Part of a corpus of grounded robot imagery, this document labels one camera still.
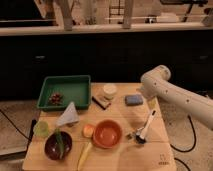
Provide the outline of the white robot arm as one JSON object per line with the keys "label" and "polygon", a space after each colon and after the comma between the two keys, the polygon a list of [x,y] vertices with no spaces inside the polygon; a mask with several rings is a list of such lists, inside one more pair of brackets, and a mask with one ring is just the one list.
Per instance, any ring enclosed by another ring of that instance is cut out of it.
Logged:
{"label": "white robot arm", "polygon": [[169,83],[170,78],[169,68],[159,65],[141,76],[139,91],[147,100],[158,96],[175,104],[213,131],[213,100]]}

